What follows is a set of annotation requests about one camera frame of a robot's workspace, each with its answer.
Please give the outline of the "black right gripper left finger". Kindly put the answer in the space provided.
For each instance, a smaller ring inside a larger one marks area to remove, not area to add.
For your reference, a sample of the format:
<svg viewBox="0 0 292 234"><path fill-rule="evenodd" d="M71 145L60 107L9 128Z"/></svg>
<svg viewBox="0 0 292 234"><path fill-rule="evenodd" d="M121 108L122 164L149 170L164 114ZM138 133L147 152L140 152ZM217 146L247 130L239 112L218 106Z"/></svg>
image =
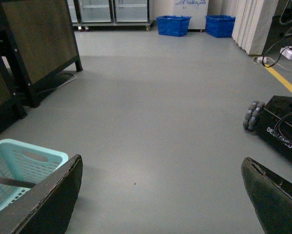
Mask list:
<svg viewBox="0 0 292 234"><path fill-rule="evenodd" d="M75 155L0 211L0 234L63 234L81 187L83 161Z"/></svg>

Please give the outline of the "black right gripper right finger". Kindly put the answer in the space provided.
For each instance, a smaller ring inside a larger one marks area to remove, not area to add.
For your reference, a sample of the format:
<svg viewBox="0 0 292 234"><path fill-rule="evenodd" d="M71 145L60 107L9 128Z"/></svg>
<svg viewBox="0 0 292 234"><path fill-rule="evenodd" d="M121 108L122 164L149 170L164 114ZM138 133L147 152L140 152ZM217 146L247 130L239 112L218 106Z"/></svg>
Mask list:
<svg viewBox="0 0 292 234"><path fill-rule="evenodd" d="M292 234L292 183L250 157L241 174L264 233Z"/></svg>

